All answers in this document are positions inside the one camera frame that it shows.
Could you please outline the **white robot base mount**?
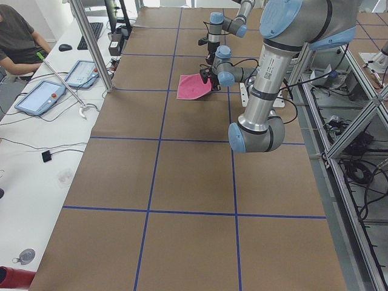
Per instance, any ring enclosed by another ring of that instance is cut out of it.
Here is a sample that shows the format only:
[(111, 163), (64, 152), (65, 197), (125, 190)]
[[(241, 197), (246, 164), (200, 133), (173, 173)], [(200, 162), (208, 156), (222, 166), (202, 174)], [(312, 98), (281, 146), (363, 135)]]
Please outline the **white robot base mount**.
[(277, 93), (275, 96), (274, 93), (267, 93), (259, 90), (255, 87), (255, 79), (256, 76), (251, 76), (243, 82), (239, 83), (239, 92), (241, 97), (241, 104), (243, 107), (247, 107), (249, 98), (253, 96), (253, 92), (255, 96), (265, 100), (265, 101), (273, 101), (272, 107), (274, 108), (284, 108), (285, 100), (283, 98), (282, 93)]

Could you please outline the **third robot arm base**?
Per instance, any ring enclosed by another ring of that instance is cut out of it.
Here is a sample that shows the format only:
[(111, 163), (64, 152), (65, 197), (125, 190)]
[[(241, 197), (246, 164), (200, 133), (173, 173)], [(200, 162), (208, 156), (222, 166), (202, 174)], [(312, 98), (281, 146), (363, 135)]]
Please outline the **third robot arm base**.
[(387, 69), (387, 42), (378, 53), (359, 53), (364, 62), (364, 67), (384, 73)]

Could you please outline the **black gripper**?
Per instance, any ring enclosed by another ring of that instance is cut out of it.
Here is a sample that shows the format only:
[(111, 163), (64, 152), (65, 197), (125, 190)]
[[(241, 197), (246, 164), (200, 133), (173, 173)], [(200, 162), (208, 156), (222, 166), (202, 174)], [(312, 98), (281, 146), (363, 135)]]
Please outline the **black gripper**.
[(206, 57), (206, 61), (213, 61), (214, 60), (217, 48), (218, 48), (218, 42), (207, 41), (208, 55)]
[(220, 91), (221, 90), (221, 86), (220, 86), (219, 81), (218, 81), (218, 76), (215, 75), (214, 73), (210, 74), (210, 82), (212, 85), (212, 91)]

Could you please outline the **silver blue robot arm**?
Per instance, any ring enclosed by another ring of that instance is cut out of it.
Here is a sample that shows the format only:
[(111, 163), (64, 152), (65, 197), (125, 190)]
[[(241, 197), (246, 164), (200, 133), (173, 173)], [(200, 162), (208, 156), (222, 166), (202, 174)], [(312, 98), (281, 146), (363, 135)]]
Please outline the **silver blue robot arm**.
[(247, 19), (253, 10), (256, 1), (235, 1), (240, 5), (236, 16), (231, 19), (223, 13), (212, 12), (209, 22), (204, 22), (207, 28), (207, 36), (198, 41), (198, 45), (207, 44), (208, 55), (206, 63), (213, 64), (216, 49), (220, 46), (220, 37), (223, 32), (243, 38), (247, 32)]
[(273, 103), (292, 58), (305, 43), (316, 51), (351, 42), (360, 5), (360, 1), (269, 1), (259, 23), (263, 47), (257, 69), (233, 68), (228, 46), (213, 49), (208, 62), (221, 86), (255, 79), (244, 113), (229, 125), (234, 152), (270, 152), (283, 143), (285, 127)]

